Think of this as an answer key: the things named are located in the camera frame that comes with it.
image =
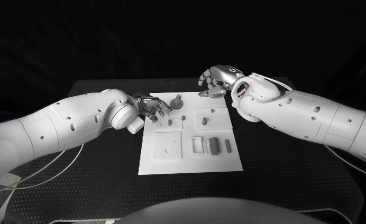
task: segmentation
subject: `robotic hand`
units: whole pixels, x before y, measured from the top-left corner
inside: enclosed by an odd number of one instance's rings
[[[199,95],[220,98],[231,90],[232,106],[248,121],[262,120],[288,135],[366,158],[366,112],[293,90],[257,73],[245,76],[231,66],[210,67],[199,78],[200,86],[205,80],[208,90]],[[281,92],[271,81],[288,91]]]
[[[17,166],[95,139],[114,127],[135,134],[140,114],[156,123],[170,106],[150,94],[133,97],[117,89],[69,97],[36,113],[0,124],[0,177]]]

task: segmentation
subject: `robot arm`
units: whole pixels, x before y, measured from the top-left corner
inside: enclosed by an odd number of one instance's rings
[[[66,98],[36,113],[0,124],[0,177],[17,166],[68,150],[114,127],[135,134],[146,115],[156,123],[170,106],[150,95],[131,97],[117,89]]]
[[[366,158],[366,113],[331,100],[295,91],[281,92],[271,79],[248,77],[231,67],[210,67],[199,78],[208,82],[203,97],[220,98],[231,90],[232,106],[251,122],[264,123],[307,141],[334,146]]]

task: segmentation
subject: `small object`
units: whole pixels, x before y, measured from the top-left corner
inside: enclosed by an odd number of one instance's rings
[[[226,145],[228,153],[231,153],[232,152],[232,150],[231,150],[231,142],[229,142],[228,139],[225,140],[225,145]]]
[[[173,109],[180,109],[182,106],[183,106],[183,101],[182,101],[180,95],[177,95],[177,97],[170,101],[170,107]]]
[[[210,151],[212,151],[212,155],[218,155],[219,154],[219,141],[218,138],[210,138]]]
[[[203,154],[202,137],[192,138],[192,151],[193,154]]]
[[[205,148],[206,148],[206,154],[210,154],[212,153],[212,149],[210,149],[210,140],[209,139],[206,139],[205,140]]]

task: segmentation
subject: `table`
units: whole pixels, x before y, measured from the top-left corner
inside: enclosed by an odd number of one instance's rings
[[[293,86],[284,77],[274,77]],[[69,96],[108,88],[127,94],[202,91],[197,79],[81,80]],[[76,162],[49,183],[14,192],[7,216],[16,223],[56,220],[118,219],[161,202],[193,197],[244,198],[295,211],[331,208],[355,223],[363,196],[342,161],[323,145],[301,141],[251,123],[231,107],[233,134],[242,172],[138,176],[143,130],[108,129],[85,144]],[[20,186],[43,182],[68,166],[79,147],[66,151],[55,164]],[[27,176],[55,158],[48,155],[30,164]]]

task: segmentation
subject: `white board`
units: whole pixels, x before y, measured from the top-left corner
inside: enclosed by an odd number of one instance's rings
[[[160,115],[157,115],[157,117],[159,119],[172,119],[173,121],[177,121],[176,119],[182,119],[182,116],[184,116],[186,120],[182,121],[182,124],[172,123],[173,128],[170,128],[169,125],[166,125],[167,120],[161,120],[161,124],[154,124],[150,119],[146,119],[138,175],[242,171],[242,163],[225,99],[200,97],[199,92],[151,93],[151,96],[157,96],[167,104],[170,104],[170,100],[176,98],[177,94],[180,94],[183,100],[182,109],[173,110],[164,117]],[[218,129],[215,126],[209,126],[202,130],[200,126],[197,126],[202,114],[208,116],[206,125],[210,124],[210,121],[218,123],[218,121],[222,120],[220,124],[225,125],[225,129]],[[159,135],[163,135],[160,133],[180,133],[182,155],[179,158],[164,158],[164,155],[160,155],[160,158],[154,158],[156,140],[163,138],[159,137]],[[195,137],[202,137],[203,154],[193,153],[192,148]],[[205,141],[212,137],[216,137],[219,141],[220,154],[218,155],[206,153]],[[231,143],[232,153],[228,153],[226,150],[226,139]],[[179,152],[179,149],[172,146],[169,148],[169,153],[172,153],[172,151]]]

